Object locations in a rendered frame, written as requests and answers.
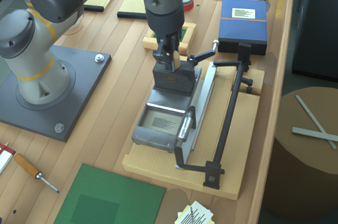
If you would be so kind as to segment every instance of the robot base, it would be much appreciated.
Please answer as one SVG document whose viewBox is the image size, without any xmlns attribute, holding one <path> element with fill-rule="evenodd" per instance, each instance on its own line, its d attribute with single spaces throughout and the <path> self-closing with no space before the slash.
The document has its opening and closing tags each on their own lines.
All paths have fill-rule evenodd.
<svg viewBox="0 0 338 224">
<path fill-rule="evenodd" d="M 17 80 L 11 72 L 0 86 L 0 122 L 66 142 L 107 69 L 111 56 L 102 54 L 105 59 L 97 63 L 95 62 L 97 52 L 56 45 L 50 50 L 56 58 L 65 62 L 66 67 L 68 64 L 73 67 L 75 73 L 69 73 L 69 84 L 73 84 L 72 89 L 66 97 L 63 95 L 59 97 L 63 98 L 62 101 L 58 102 L 56 99 L 51 102 L 53 106 L 47 104 L 28 107 L 21 105 L 22 100 L 16 93 Z M 56 133 L 54 128 L 59 123 L 64 125 L 64 130 Z"/>
</svg>

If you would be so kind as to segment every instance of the black metal frame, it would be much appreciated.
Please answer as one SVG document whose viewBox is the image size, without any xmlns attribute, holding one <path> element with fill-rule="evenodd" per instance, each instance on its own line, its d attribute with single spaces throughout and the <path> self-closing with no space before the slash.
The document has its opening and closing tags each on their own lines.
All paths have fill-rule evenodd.
<svg viewBox="0 0 338 224">
<path fill-rule="evenodd" d="M 182 148 L 179 146 L 175 147 L 175 158 L 176 158 L 177 165 L 184 170 L 205 172 L 205 182 L 203 183 L 203 186 L 205 187 L 210 187 L 210 188 L 218 190 L 220 188 L 219 184 L 220 184 L 221 174 L 225 174 L 225 170 L 221 168 L 221 160 L 222 160 L 222 156 L 224 152 L 224 147 L 227 142 L 231 120 L 233 117 L 234 108 L 236 106 L 236 101 L 237 101 L 241 83 L 245 83 L 246 85 L 248 85 L 247 93 L 250 94 L 252 90 L 251 86 L 252 86 L 253 80 L 243 77 L 244 72 L 247 72 L 249 70 L 249 66 L 251 65 L 250 52 L 251 52 L 250 44 L 240 43 L 239 49 L 238 49 L 238 60 L 237 61 L 220 61 L 220 62 L 213 63 L 216 67 L 233 67 L 233 66 L 237 67 L 237 74 L 234 80 L 233 90 L 230 96 L 230 101 L 228 104 L 226 117 L 224 119 L 220 139 L 218 141 L 218 145 L 216 148 L 213 161 L 212 162 L 207 161 L 205 166 L 184 164 Z M 203 59 L 208 58 L 205 56 L 205 54 L 201 54 L 201 55 L 202 55 L 201 58 Z M 201 60 L 197 59 L 199 56 L 200 55 L 192 57 L 192 58 L 188 57 L 188 61 L 194 61 L 198 63 L 201 60 L 203 60 L 203 59 Z"/>
</svg>

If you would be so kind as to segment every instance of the gray floor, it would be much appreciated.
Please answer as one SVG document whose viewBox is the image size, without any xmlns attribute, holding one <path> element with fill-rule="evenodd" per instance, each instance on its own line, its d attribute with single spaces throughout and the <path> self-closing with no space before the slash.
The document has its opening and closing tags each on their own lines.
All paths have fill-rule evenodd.
<svg viewBox="0 0 338 224">
<path fill-rule="evenodd" d="M 296 20 L 297 20 L 297 4 L 298 0 L 294 0 L 293 13 L 292 13 L 292 22 L 289 36 L 289 44 L 288 44 L 288 52 L 286 59 L 286 67 L 285 67 L 285 75 L 284 75 L 284 83 L 282 96 L 286 95 L 292 91 L 297 89 L 312 87 L 312 86 L 320 86 L 320 87 L 331 87 L 338 88 L 338 83 L 330 82 L 325 80 L 314 79 L 310 77 L 300 76 L 296 74 L 292 74 L 291 66 L 292 66 L 292 58 L 295 47 L 295 33 L 296 33 Z M 26 9 L 27 6 L 23 2 L 23 0 L 3 0 L 0 2 L 0 20 L 8 13 L 11 13 L 15 9 Z M 0 56 L 0 84 L 9 74 L 10 69 L 5 63 L 5 61 Z M 304 222 L 297 221 L 288 221 L 278 216 L 271 214 L 264 207 L 261 208 L 260 216 L 259 216 L 259 224 L 298 224 Z M 338 223 L 338 208 L 331 211 L 327 215 L 316 219 L 314 221 L 308 222 L 310 224 L 337 224 Z"/>
</svg>

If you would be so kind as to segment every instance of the blue box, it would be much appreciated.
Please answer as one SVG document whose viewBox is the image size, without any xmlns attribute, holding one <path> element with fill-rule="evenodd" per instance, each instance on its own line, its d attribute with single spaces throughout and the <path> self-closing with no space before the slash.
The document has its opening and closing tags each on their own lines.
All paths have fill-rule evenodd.
<svg viewBox="0 0 338 224">
<path fill-rule="evenodd" d="M 223 0 L 219 52 L 238 53 L 239 43 L 251 44 L 251 54 L 265 55 L 268 44 L 266 2 Z"/>
</svg>

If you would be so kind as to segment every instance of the green cutting mat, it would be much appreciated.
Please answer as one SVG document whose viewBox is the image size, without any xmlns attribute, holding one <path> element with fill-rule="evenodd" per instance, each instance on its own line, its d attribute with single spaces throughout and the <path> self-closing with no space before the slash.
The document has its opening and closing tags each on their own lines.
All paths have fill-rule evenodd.
<svg viewBox="0 0 338 224">
<path fill-rule="evenodd" d="M 153 224 L 164 192 L 82 164 L 54 224 Z"/>
</svg>

